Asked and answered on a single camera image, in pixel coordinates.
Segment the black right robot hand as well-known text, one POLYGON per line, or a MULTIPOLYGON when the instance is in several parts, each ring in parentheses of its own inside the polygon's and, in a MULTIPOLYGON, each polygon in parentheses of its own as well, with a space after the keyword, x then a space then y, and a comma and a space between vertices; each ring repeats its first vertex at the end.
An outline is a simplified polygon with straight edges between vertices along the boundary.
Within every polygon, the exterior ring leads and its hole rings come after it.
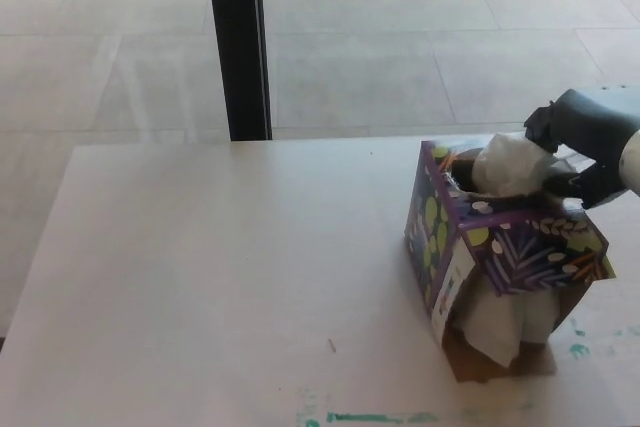
POLYGON ((548 193, 590 209, 639 192, 637 87, 569 89, 537 108, 524 127, 526 138, 549 153, 566 146, 593 161, 578 173, 551 175, 543 182, 548 193))

